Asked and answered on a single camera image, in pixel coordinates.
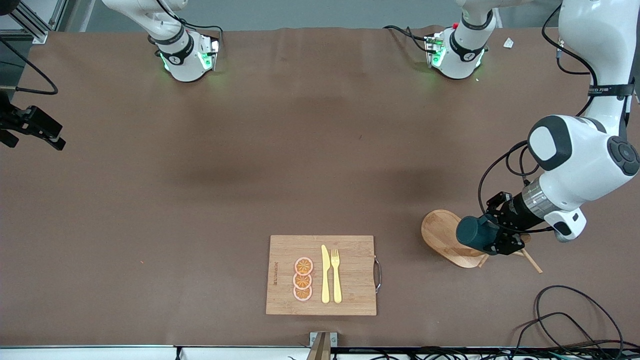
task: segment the brown table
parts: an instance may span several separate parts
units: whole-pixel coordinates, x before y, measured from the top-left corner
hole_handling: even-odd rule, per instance
[[[145,37],[53,33],[31,51],[60,94],[14,103],[51,114],[68,144],[0,149],[2,345],[297,345],[323,330],[349,346],[514,345],[556,283],[638,339],[640,181],[585,205],[579,240],[535,236],[543,275],[514,256],[460,269],[420,236],[431,210],[477,216],[489,163],[582,107],[588,79],[561,73],[537,29],[496,31],[462,81],[387,30],[281,29],[225,33],[220,71],[179,83]],[[45,86],[32,70],[21,85]],[[484,196],[521,187],[500,166]],[[272,234],[374,235],[378,316],[265,315]],[[544,299],[560,309],[615,337],[584,300]],[[532,331],[525,345],[549,342]]]

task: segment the knife blade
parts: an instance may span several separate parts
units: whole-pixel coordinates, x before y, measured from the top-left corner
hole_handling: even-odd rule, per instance
[[[329,303],[329,280],[327,279],[327,273],[331,268],[331,259],[329,258],[329,252],[326,250],[326,246],[322,245],[322,302]]]

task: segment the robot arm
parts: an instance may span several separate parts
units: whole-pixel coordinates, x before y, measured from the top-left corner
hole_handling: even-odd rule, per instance
[[[493,8],[518,6],[531,0],[456,0],[462,7],[457,28],[447,28],[434,34],[434,44],[428,45],[436,53],[428,55],[430,66],[452,79],[469,77],[484,54],[486,41],[495,29]]]
[[[564,0],[559,32],[593,69],[593,100],[584,117],[551,115],[534,125],[527,143],[545,172],[517,196],[489,200],[487,215],[464,218],[456,231],[460,243],[510,254],[524,247],[520,233],[542,222],[559,241],[573,240],[586,226],[580,206],[637,174],[640,156],[627,142],[625,114],[639,8],[640,0]]]
[[[173,11],[188,0],[102,0],[110,9],[135,21],[149,33],[160,49],[165,69],[179,81],[194,81],[215,67],[216,39],[186,29]]]

